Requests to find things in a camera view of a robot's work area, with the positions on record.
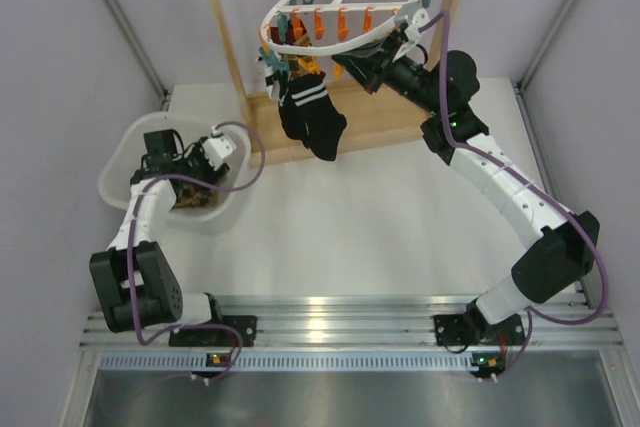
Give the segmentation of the brown argyle sock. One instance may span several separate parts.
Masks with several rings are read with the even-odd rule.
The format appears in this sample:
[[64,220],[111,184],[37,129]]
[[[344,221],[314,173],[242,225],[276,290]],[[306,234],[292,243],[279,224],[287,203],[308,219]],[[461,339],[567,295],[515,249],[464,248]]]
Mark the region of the brown argyle sock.
[[176,202],[173,209],[213,209],[220,203],[220,194],[189,182],[173,182]]

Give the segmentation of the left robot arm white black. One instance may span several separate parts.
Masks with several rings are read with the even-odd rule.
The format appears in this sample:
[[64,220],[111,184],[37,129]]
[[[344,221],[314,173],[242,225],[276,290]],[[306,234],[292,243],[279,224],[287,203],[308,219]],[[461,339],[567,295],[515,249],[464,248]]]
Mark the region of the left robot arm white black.
[[206,294],[182,292],[159,237],[177,205],[205,206],[210,187],[226,181],[232,138],[215,130],[184,146],[180,134],[144,135],[146,153],[130,179],[130,200],[114,240],[90,258],[89,270],[107,324],[115,332],[157,324],[191,323],[205,344],[225,335],[226,321]]

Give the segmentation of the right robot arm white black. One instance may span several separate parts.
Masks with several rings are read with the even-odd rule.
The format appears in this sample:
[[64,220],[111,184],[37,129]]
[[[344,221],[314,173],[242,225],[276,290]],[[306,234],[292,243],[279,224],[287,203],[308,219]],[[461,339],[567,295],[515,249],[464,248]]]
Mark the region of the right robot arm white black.
[[470,107],[480,83],[469,54],[450,51],[427,70],[401,55],[404,39],[394,31],[333,59],[366,92],[387,86],[428,112],[421,132],[429,150],[497,209],[523,245],[525,252],[510,274],[473,300],[463,315],[469,336],[490,343],[506,319],[545,303],[591,272],[599,222],[590,212],[576,215],[548,196],[499,147]]

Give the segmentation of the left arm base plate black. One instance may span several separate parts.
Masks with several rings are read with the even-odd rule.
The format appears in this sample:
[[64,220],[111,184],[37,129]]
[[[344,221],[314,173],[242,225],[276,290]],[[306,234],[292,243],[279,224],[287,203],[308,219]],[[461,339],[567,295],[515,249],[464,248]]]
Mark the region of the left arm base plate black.
[[[242,338],[243,347],[253,347],[257,334],[258,318],[254,315],[224,315],[221,325],[235,329]],[[226,330],[179,330],[171,333],[170,347],[237,347],[238,341],[232,332]]]

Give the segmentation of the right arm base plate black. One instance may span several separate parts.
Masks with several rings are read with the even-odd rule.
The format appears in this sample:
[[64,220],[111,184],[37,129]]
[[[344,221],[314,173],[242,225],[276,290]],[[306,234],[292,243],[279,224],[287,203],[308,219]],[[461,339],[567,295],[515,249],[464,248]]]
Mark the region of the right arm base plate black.
[[491,325],[473,321],[466,314],[439,314],[433,317],[436,344],[450,350],[476,346],[521,346],[525,329],[518,314]]

